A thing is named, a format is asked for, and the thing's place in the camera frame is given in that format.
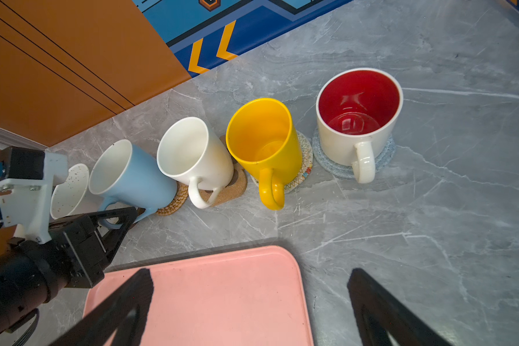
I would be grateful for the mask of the left aluminium corner post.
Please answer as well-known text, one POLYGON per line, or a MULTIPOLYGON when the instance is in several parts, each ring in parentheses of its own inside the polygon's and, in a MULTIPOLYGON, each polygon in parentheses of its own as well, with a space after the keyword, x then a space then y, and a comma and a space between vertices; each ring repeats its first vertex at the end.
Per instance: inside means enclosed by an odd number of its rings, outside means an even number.
POLYGON ((31 148, 36 150, 46 150, 48 148, 47 146, 36 141, 0 128, 0 150, 3 150, 9 146, 31 148))

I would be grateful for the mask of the light blue woven coaster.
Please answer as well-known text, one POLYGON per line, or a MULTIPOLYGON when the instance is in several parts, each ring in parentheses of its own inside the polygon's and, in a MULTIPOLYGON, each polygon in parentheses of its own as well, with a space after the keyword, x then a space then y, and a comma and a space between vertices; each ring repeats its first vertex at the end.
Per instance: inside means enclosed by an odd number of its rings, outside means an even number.
MULTIPOLYGON (((317 160, 319 165, 329 173, 333 174, 335 177, 344 179, 355 178, 352 167, 337 164, 325 155, 321 149, 321 141, 318 129, 314 131, 314 135, 312 137, 312 148, 315 160, 317 160)), ((382 152, 375 158, 376 172, 382 170, 392 161, 395 151, 396 144, 394 142, 393 136, 390 136, 382 152)))

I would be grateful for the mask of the white rainbow stitched coaster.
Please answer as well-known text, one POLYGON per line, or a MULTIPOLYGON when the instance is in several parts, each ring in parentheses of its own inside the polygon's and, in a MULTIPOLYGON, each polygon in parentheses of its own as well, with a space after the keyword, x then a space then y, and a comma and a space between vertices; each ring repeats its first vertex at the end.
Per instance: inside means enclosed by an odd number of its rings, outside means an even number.
POLYGON ((261 201, 269 209, 282 209, 287 190, 298 186, 311 171, 309 141, 291 123, 234 125, 226 132, 228 150, 257 183, 261 201))

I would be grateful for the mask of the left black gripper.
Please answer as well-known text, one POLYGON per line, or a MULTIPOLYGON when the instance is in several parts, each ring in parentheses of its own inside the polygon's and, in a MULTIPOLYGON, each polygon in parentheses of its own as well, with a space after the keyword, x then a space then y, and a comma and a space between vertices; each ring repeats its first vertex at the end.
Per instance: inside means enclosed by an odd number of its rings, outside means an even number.
POLYGON ((0 256, 0 334, 23 326, 63 288, 97 285, 137 217, 132 206, 96 211, 50 223, 44 244, 10 239, 0 256), (104 235, 99 225, 108 230, 104 235))

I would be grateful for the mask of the woven rattan round coaster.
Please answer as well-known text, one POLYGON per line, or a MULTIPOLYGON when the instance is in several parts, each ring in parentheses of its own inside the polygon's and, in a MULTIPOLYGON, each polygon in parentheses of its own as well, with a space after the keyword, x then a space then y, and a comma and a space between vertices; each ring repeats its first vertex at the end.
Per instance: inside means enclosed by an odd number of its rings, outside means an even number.
POLYGON ((174 196, 173 200, 171 201, 171 203, 164 208, 159 208, 157 210, 156 214, 158 216, 172 215, 173 213, 180 210, 181 207, 183 207, 184 203, 188 199, 188 196, 189 196, 188 195, 188 186, 185 184, 182 184, 181 182, 178 182, 177 183, 177 192, 176 192, 176 195, 174 196))

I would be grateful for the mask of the cork paw print coaster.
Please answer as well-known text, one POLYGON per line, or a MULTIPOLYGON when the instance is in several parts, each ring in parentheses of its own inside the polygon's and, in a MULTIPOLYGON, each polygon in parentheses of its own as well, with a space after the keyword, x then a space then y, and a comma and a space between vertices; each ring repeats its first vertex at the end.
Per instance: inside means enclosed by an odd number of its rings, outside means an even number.
POLYGON ((203 143, 204 149, 197 161, 198 175, 190 180, 188 188, 192 202, 200 209, 236 199, 247 187, 244 169, 234 161, 221 140, 208 133, 203 143))

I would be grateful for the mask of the white mug blue handle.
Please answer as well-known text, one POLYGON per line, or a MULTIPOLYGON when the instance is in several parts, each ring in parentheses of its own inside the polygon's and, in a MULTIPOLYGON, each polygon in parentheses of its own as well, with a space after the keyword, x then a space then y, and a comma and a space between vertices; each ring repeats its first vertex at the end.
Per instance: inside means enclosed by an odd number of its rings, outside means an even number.
POLYGON ((115 203, 142 208, 144 212, 135 220, 138 223, 174 200, 177 182, 161 172, 152 155, 122 139, 97 160, 88 190, 103 198, 99 211, 115 203))

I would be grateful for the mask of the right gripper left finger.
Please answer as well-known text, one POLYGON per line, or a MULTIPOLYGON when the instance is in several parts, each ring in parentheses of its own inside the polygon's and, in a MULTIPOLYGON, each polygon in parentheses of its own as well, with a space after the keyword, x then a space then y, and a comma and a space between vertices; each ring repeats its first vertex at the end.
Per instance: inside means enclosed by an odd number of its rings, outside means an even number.
POLYGON ((140 269, 53 345, 139 345, 154 294, 151 272, 140 269))

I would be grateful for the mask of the yellow mug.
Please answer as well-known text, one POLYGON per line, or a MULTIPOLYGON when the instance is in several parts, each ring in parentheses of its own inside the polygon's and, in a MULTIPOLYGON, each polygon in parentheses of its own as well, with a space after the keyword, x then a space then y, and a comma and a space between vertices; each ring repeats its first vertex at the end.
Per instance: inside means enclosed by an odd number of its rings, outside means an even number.
POLYGON ((284 187, 298 177, 303 161, 289 109, 273 98, 248 102, 230 119, 226 145, 257 181, 263 205, 270 210, 283 209, 284 187))

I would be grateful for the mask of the white mug red inside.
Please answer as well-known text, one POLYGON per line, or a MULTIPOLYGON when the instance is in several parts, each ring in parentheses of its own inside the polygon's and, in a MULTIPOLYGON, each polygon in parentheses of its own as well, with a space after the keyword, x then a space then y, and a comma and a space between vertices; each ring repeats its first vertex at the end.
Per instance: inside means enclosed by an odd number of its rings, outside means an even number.
POLYGON ((321 150, 348 167, 360 184, 376 176, 376 157, 389 140, 404 104, 399 82, 373 68, 351 69, 331 78, 316 101, 321 150))

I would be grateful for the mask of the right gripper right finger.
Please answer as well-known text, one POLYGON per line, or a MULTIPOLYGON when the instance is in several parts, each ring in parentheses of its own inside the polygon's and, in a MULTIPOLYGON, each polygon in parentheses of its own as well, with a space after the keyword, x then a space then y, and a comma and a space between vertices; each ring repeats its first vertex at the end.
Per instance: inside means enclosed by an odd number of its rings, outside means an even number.
POLYGON ((347 283, 363 345, 449 345, 361 268, 347 283))

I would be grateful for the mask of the pink rectangular tray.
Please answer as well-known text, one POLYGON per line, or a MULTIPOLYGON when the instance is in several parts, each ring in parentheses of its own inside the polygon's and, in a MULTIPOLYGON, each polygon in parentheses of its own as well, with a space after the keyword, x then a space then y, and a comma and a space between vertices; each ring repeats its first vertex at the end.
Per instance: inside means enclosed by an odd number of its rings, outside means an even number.
POLYGON ((142 345, 312 345, 295 257, 266 246, 148 266, 142 345))

